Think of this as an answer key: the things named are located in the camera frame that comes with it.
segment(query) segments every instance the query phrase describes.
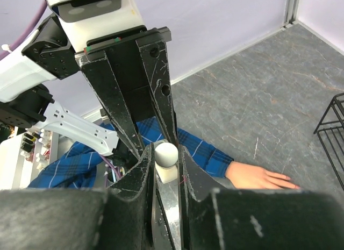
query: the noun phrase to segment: human hand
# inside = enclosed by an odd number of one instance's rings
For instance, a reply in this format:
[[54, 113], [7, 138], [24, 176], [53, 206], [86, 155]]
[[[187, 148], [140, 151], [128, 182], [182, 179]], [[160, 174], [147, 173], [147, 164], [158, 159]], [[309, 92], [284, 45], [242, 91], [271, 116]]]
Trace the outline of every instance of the human hand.
[[286, 175], [236, 161], [232, 161], [227, 168], [226, 178], [238, 189], [300, 189], [288, 182], [290, 177]]

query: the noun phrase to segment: gray floor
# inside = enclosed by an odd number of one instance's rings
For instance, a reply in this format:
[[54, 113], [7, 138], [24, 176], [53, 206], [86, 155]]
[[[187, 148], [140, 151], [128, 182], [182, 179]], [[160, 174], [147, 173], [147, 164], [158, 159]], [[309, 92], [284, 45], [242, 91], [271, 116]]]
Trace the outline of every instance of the gray floor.
[[344, 56], [296, 25], [174, 85], [178, 126], [344, 205], [313, 135], [331, 98], [344, 92], [343, 68]]

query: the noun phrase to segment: white ball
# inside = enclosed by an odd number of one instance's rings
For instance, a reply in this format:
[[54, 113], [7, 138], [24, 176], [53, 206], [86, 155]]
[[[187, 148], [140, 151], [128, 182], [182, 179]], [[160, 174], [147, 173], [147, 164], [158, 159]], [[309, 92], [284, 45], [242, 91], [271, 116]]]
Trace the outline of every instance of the white ball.
[[163, 142], [155, 148], [155, 162], [160, 167], [170, 168], [178, 160], [178, 149], [169, 142]]

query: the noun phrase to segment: metal frame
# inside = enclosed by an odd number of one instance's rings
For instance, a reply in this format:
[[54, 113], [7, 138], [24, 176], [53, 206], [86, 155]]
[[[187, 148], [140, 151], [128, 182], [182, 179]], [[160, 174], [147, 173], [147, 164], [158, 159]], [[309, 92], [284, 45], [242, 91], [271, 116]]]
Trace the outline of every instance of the metal frame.
[[[322, 116], [314, 134], [317, 134], [328, 157], [336, 177], [344, 190], [343, 180], [338, 172], [340, 166], [344, 172], [344, 93], [334, 96]], [[329, 110], [332, 109], [337, 120], [324, 122]]]
[[299, 0], [288, 0], [285, 8], [284, 24], [292, 24], [296, 20]]

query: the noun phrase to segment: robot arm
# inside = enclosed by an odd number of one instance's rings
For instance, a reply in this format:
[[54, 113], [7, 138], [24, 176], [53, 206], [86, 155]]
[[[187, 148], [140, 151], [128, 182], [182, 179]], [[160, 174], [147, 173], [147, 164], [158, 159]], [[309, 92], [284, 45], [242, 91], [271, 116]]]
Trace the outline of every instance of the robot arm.
[[[157, 72], [155, 75], [153, 73], [147, 74], [147, 67], [142, 68], [143, 60], [138, 56], [139, 49], [133, 48], [140, 37], [141, 40], [149, 38], [144, 34], [147, 33], [147, 30], [143, 25], [143, 20], [134, 0], [46, 1], [58, 16], [52, 14], [45, 19], [20, 47], [0, 62], [1, 121], [8, 123], [10, 113], [11, 120], [18, 120], [16, 125], [19, 127], [34, 126], [51, 129], [82, 142], [103, 155], [111, 155], [117, 145], [116, 132], [112, 132], [114, 135], [106, 136], [104, 129], [72, 115], [70, 112], [58, 115], [59, 118], [55, 117], [54, 111], [63, 112], [63, 107], [55, 101], [48, 104], [42, 103], [41, 107], [37, 103], [35, 109], [30, 109], [30, 106], [23, 106], [23, 103], [28, 101], [28, 94], [31, 98], [35, 87], [41, 83], [57, 78], [64, 79], [79, 70], [86, 77], [86, 73], [95, 70], [99, 80], [105, 79], [102, 84], [95, 84], [95, 81], [89, 77], [86, 78], [94, 88], [110, 120], [118, 129], [119, 137], [137, 159], [140, 157], [144, 145], [135, 128], [135, 122], [153, 115], [158, 116], [159, 122], [163, 124], [162, 130], [168, 135], [166, 138], [176, 145], [176, 125], [174, 124], [171, 96], [168, 95], [166, 98], [164, 95], [159, 95], [167, 101], [163, 103], [164, 106], [159, 106], [161, 100], [152, 95], [153, 92], [157, 92], [157, 88], [152, 88], [152, 85], [153, 87], [164, 86], [169, 91], [166, 48], [161, 50], [164, 51], [162, 60], [155, 58], [153, 59], [155, 61], [149, 64], [154, 65], [154, 68], [162, 64], [159, 70], [163, 72], [164, 79], [156, 78], [159, 75]], [[160, 41], [161, 37], [170, 40], [170, 32], [167, 28], [160, 29], [155, 33], [160, 35], [158, 38]], [[123, 40], [118, 43], [122, 44], [118, 51], [127, 54], [120, 57], [124, 64], [121, 65], [117, 63], [116, 59], [111, 59], [109, 65], [104, 67], [108, 73], [101, 75], [99, 73], [102, 69], [99, 66], [101, 62], [92, 60], [94, 59], [91, 56], [92, 49], [104, 49], [103, 44], [107, 43], [108, 49], [112, 51], [114, 48], [110, 48], [109, 42], [111, 43], [116, 39]], [[106, 58], [113, 58], [113, 56], [107, 55]], [[119, 65], [123, 68], [117, 72], [114, 67]], [[133, 68], [137, 68], [136, 73], [130, 70]], [[130, 77], [128, 72], [131, 72], [135, 77]], [[109, 77], [114, 77], [111, 84], [109, 84], [109, 80], [111, 80]], [[128, 79], [131, 79], [130, 84], [125, 82]], [[110, 95], [108, 90], [113, 89], [115, 91]], [[137, 107], [138, 98], [143, 103], [140, 109]], [[119, 103], [109, 107], [111, 104], [108, 104], [108, 101], [114, 100], [118, 100]], [[160, 111], [162, 107], [165, 108], [166, 106], [169, 108], [167, 118], [170, 120], [168, 121], [164, 120], [165, 117], [161, 115], [162, 112]], [[40, 115], [40, 117], [34, 118], [32, 112]]]

